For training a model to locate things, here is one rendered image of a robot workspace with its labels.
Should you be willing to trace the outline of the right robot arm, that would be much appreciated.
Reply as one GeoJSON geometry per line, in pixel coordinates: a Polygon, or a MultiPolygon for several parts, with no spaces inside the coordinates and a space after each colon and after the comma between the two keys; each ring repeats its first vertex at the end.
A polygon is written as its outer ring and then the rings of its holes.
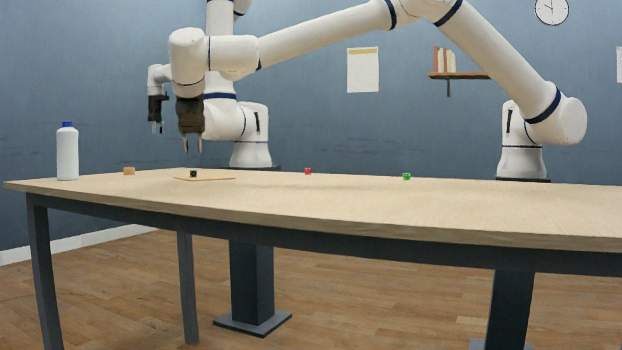
{"type": "MultiPolygon", "coordinates": [[[[207,0],[206,35],[233,35],[233,25],[248,11],[253,0],[207,0]],[[234,19],[233,19],[234,17],[234,19]]],[[[264,105],[238,102],[232,81],[218,71],[205,72],[205,140],[234,141],[230,167],[272,167],[268,152],[268,109],[264,105]]],[[[148,69],[148,88],[163,88],[172,82],[170,64],[148,69]]]]}

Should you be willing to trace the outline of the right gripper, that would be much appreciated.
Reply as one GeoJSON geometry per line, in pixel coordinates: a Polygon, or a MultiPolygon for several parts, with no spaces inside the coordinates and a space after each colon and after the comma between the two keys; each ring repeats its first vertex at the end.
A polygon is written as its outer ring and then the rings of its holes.
{"type": "Polygon", "coordinates": [[[169,100],[169,96],[167,96],[167,91],[165,91],[165,95],[163,95],[163,88],[148,88],[147,92],[148,97],[148,123],[152,123],[152,134],[156,134],[156,122],[160,123],[160,134],[163,134],[163,123],[161,110],[162,110],[162,101],[169,100]],[[159,95],[159,96],[158,96],[159,95]]]}

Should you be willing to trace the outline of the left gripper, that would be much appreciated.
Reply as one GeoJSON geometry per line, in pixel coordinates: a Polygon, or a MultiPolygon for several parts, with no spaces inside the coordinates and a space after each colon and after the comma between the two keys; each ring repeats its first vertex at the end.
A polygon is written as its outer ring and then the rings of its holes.
{"type": "Polygon", "coordinates": [[[204,90],[206,88],[205,78],[201,83],[190,87],[179,86],[172,81],[172,88],[173,92],[176,94],[176,115],[178,119],[184,119],[179,120],[178,126],[179,132],[182,133],[185,153],[188,153],[186,133],[198,133],[198,152],[201,153],[202,133],[205,132],[206,127],[205,115],[203,114],[204,90]]]}

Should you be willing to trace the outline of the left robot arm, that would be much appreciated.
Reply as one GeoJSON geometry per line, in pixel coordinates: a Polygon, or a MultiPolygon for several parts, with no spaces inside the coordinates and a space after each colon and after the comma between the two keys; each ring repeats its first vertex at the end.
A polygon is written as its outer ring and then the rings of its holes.
{"type": "Polygon", "coordinates": [[[258,39],[248,35],[204,38],[201,29],[179,29],[168,41],[171,77],[176,85],[194,86],[204,80],[208,67],[228,81],[237,81],[301,54],[374,30],[397,29],[424,17],[513,100],[503,105],[497,176],[546,178],[539,149],[580,142],[587,128],[585,107],[544,81],[466,0],[371,0],[258,39]]]}

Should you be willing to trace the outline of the white plastic bottle with blue cap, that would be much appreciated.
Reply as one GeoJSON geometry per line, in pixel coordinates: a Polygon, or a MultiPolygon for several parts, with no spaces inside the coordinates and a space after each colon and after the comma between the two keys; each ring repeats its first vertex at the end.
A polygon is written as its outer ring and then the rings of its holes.
{"type": "Polygon", "coordinates": [[[57,180],[78,180],[78,131],[72,121],[63,121],[57,130],[57,180]]]}

